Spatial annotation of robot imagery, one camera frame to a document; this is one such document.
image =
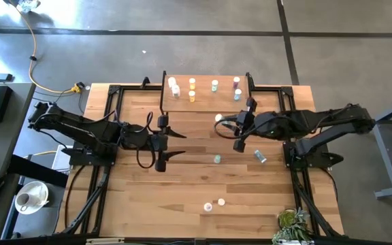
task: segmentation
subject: wooden tabletop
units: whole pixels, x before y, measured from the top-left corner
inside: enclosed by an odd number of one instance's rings
[[[85,117],[103,117],[109,84],[92,84]],[[309,86],[293,86],[298,110],[314,110]],[[276,111],[278,97],[270,92],[253,92],[257,112]],[[120,120],[144,125],[149,111],[154,121],[160,115],[159,91],[125,91]],[[170,112],[169,125],[187,139],[169,138],[169,150],[185,150],[159,173],[137,165],[134,151],[119,150],[110,174],[103,212],[101,237],[143,238],[272,238],[277,232],[276,215],[294,208],[290,172],[284,167],[281,142],[250,136],[245,153],[233,151],[233,140],[213,131],[217,112]],[[253,155],[260,150],[267,161]],[[219,154],[221,162],[214,163]],[[143,152],[142,163],[150,162]],[[71,171],[68,185],[77,168]],[[69,220],[86,201],[92,167],[85,167],[75,181],[69,202]],[[336,196],[329,176],[310,169],[317,208],[343,233]],[[224,206],[217,200],[223,198]],[[203,205],[213,203],[211,212]],[[65,199],[56,231],[63,230]],[[91,215],[93,226],[96,205]]]
[[[167,85],[167,80],[173,77],[180,87],[180,96],[175,98],[172,90]],[[238,88],[242,95],[238,101],[234,100],[233,79],[235,76],[184,76],[167,75],[165,77],[165,90],[163,109],[167,112],[231,112],[235,114],[246,108],[246,100],[249,98],[248,79],[246,76],[237,76],[240,81]],[[190,102],[190,78],[196,79],[195,101]],[[218,81],[216,92],[211,90],[211,82]]]

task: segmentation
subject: white cup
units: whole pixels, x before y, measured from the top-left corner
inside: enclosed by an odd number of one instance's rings
[[[20,206],[20,211],[25,211],[29,207],[36,206],[40,198],[28,193],[22,193],[16,196],[16,203]]]

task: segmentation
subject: concrete floor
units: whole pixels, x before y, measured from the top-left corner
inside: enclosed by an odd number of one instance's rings
[[[294,32],[392,32],[391,0],[284,0],[284,7]],[[282,30],[276,0],[42,0],[35,13],[29,15],[34,27],[55,29]],[[25,28],[17,13],[1,3],[0,27]],[[257,84],[291,84],[282,37],[38,35],[37,42],[34,77],[59,90],[76,82],[141,82],[144,76],[159,82],[164,69],[169,74],[249,71]],[[312,87],[318,110],[351,102],[376,116],[391,107],[392,38],[294,37],[291,43],[299,82]],[[28,34],[0,34],[0,73],[28,82],[32,49]],[[79,113],[77,102],[74,95],[59,105]],[[392,197],[374,198],[374,191],[390,187],[374,136],[347,135],[329,147],[345,158],[333,169],[345,233],[392,242]],[[50,138],[24,128],[15,153],[55,148]]]

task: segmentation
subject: green plant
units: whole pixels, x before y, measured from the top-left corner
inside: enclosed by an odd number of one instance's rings
[[[306,229],[306,219],[309,217],[305,210],[284,210],[278,215],[280,231],[273,236],[273,244],[280,240],[309,241],[309,231]]]

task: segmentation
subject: wooden table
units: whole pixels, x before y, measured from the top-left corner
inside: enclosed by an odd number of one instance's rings
[[[103,117],[108,87],[109,84],[92,84],[85,117]],[[293,92],[298,110],[315,110],[309,86],[293,86]],[[279,110],[275,93],[252,95],[258,102],[257,112]],[[126,91],[120,120],[144,125],[147,113],[153,111],[151,127],[155,127],[159,104],[159,91]],[[169,138],[170,151],[186,153],[173,157],[165,173],[142,169],[134,151],[119,150],[110,175],[101,237],[272,238],[278,230],[276,215],[295,207],[281,142],[250,136],[245,153],[235,152],[233,140],[223,139],[213,131],[217,113],[169,113],[172,129],[188,138]],[[267,157],[264,164],[254,157],[256,149]],[[220,164],[214,163],[216,154],[222,156]],[[142,153],[140,160],[148,164],[150,154]],[[71,171],[67,186],[75,170]],[[75,181],[69,222],[86,201],[91,171],[92,167],[85,167]],[[310,179],[317,208],[336,231],[343,233],[331,179],[319,169],[310,169]],[[219,198],[226,201],[224,206],[216,204]],[[209,213],[203,210],[207,202],[213,203]],[[56,231],[63,230],[64,205],[63,200]]]

